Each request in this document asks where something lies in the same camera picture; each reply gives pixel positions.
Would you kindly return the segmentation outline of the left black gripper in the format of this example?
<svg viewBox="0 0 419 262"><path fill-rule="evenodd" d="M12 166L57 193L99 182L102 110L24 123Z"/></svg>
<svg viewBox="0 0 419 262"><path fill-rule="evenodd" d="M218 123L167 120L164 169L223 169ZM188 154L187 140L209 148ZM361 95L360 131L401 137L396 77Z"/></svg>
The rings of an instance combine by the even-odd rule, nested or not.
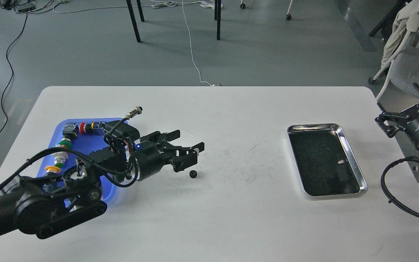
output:
<svg viewBox="0 0 419 262"><path fill-rule="evenodd" d="M197 164L199 153L204 151L205 143L201 142L192 147L176 146L174 141L181 136L180 130L161 133L155 131L140 137L140 143L135 146L135 158L138 164L137 181L142 181L161 171L165 165L172 165L174 172L184 171Z"/></svg>

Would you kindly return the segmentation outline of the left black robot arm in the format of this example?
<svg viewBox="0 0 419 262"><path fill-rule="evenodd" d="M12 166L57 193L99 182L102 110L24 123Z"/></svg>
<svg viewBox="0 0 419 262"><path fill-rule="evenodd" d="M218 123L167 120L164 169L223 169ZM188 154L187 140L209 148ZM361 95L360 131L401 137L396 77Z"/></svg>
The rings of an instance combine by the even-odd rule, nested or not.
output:
<svg viewBox="0 0 419 262"><path fill-rule="evenodd" d="M46 239L107 210L101 178L127 188L171 165L174 172L197 164L203 142L175 146L179 130L140 136L123 119L67 124L55 146L32 156L0 184L0 236L19 230Z"/></svg>

